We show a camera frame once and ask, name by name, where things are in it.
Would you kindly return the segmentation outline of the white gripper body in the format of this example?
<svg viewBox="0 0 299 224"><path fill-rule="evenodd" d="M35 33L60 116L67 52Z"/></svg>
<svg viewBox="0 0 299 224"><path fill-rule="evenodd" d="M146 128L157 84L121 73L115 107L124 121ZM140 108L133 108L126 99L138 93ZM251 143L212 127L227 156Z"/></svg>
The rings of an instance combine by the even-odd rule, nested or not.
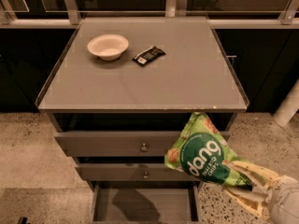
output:
<svg viewBox="0 0 299 224"><path fill-rule="evenodd" d="M269 181L267 221L270 224L299 224L299 182L282 175Z"/></svg>

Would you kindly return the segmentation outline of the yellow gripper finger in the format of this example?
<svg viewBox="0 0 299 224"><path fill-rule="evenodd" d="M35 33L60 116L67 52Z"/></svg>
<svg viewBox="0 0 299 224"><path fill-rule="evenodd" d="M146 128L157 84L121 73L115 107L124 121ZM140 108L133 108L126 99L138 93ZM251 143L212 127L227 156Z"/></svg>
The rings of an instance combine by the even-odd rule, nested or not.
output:
<svg viewBox="0 0 299 224"><path fill-rule="evenodd" d="M279 174L268 168L245 161L232 161L231 168L248 177L258 188L268 190Z"/></svg>
<svg viewBox="0 0 299 224"><path fill-rule="evenodd" d="M249 213L262 218L264 221L270 220L270 211L268 209L269 198L267 194L236 187L225 187L223 190Z"/></svg>

